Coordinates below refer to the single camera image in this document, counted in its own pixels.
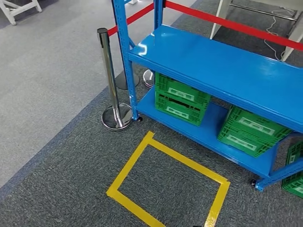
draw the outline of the white chair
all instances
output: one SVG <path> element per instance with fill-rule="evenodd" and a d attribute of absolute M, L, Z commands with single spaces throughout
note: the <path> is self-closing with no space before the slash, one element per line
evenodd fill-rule
<path fill-rule="evenodd" d="M 10 6 L 13 9 L 12 10 L 8 9 L 5 5 Z M 33 7 L 36 7 L 39 13 L 42 11 L 40 5 L 37 2 L 37 0 L 32 0 L 32 2 L 24 6 L 18 6 L 7 0 L 0 0 L 0 9 L 2 9 L 5 14 L 5 16 L 9 20 L 9 22 L 11 22 L 11 24 L 14 26 L 17 25 L 16 21 L 14 20 L 14 16 Z"/>

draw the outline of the green plastic crate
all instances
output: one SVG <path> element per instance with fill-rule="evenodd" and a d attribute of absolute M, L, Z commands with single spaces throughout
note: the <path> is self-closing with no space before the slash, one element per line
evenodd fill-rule
<path fill-rule="evenodd" d="M 230 107 L 224 124 L 273 145 L 292 132 L 292 130 L 278 123 L 234 105 Z"/>
<path fill-rule="evenodd" d="M 258 157 L 273 145 L 242 133 L 240 130 L 224 125 L 218 136 L 222 143 L 230 145 L 248 155 Z"/>
<path fill-rule="evenodd" d="M 156 92 L 165 95 L 173 95 L 183 101 L 191 101 L 203 105 L 206 101 L 209 102 L 211 96 L 196 90 L 195 88 L 181 83 L 167 76 L 156 72 Z"/>
<path fill-rule="evenodd" d="M 156 109 L 196 126 L 201 124 L 209 103 L 204 102 L 203 105 L 199 105 L 192 104 L 188 101 L 181 102 L 159 92 L 155 92 L 155 96 Z"/>
<path fill-rule="evenodd" d="M 295 162 L 299 157 L 303 157 L 303 141 L 289 148 L 286 164 Z M 303 171 L 282 180 L 282 188 L 303 198 Z"/>

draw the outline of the yellow tape square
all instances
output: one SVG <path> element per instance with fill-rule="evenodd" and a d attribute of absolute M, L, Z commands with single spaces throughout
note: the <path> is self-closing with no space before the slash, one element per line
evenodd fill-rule
<path fill-rule="evenodd" d="M 127 163 L 118 174 L 118 176 L 113 182 L 112 185 L 107 191 L 107 195 L 111 197 L 130 212 L 134 214 L 138 218 L 144 221 L 144 223 L 151 227 L 164 227 L 165 225 L 159 222 L 159 220 L 153 217 L 152 215 L 146 212 L 140 206 L 132 202 L 126 196 L 122 194 L 118 188 L 127 177 L 130 170 L 137 162 L 137 160 L 143 153 L 143 151 L 147 146 L 151 145 L 159 151 L 164 152 L 174 159 L 181 162 L 184 165 L 198 171 L 201 174 L 206 175 L 214 181 L 220 183 L 220 187 L 218 190 L 214 202 L 212 203 L 206 223 L 205 227 L 213 227 L 215 226 L 221 208 L 225 199 L 226 194 L 228 191 L 230 182 L 227 179 L 224 178 L 221 175 L 215 173 L 210 169 L 198 164 L 195 161 L 178 153 L 175 150 L 170 149 L 164 144 L 159 143 L 156 140 L 153 139 L 154 133 L 149 131 L 145 135 L 143 140 L 134 150 L 134 152 L 127 161 Z"/>

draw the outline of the shelf caster wheel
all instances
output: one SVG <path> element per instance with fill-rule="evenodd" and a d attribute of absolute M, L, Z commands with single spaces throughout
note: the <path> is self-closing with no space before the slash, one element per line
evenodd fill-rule
<path fill-rule="evenodd" d="M 138 119 L 137 120 L 138 122 L 141 122 L 143 121 L 143 118 L 141 116 L 138 117 Z"/>
<path fill-rule="evenodd" d="M 252 180 L 251 182 L 250 182 L 250 184 L 252 186 L 252 187 L 255 187 L 255 184 L 256 184 L 256 180 Z"/>

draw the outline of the blue metal shelf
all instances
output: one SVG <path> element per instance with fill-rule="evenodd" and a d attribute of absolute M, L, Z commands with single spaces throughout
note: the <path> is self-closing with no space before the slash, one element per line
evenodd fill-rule
<path fill-rule="evenodd" d="M 212 151 L 215 151 L 228 160 L 246 168 L 249 171 L 261 176 L 269 177 L 272 164 L 274 162 L 277 146 L 274 146 L 258 158 L 246 155 L 246 153 L 221 143 L 217 140 L 221 123 L 227 110 L 210 103 L 199 127 L 187 123 L 178 118 L 172 117 L 155 109 L 155 90 L 150 89 L 137 106 L 139 112 L 147 115 L 157 122 L 187 136 L 199 144 Z"/>
<path fill-rule="evenodd" d="M 161 25 L 128 57 L 199 90 L 303 132 L 303 69 Z"/>
<path fill-rule="evenodd" d="M 227 110 L 210 104 L 200 127 L 154 108 L 154 90 L 139 103 L 131 62 L 160 72 L 295 131 L 303 132 L 303 69 L 162 24 L 162 0 L 153 0 L 154 32 L 130 50 L 124 2 L 113 0 L 132 118 L 138 111 L 261 176 L 263 188 L 303 170 L 303 158 L 272 171 L 277 147 L 258 158 L 217 140 Z"/>

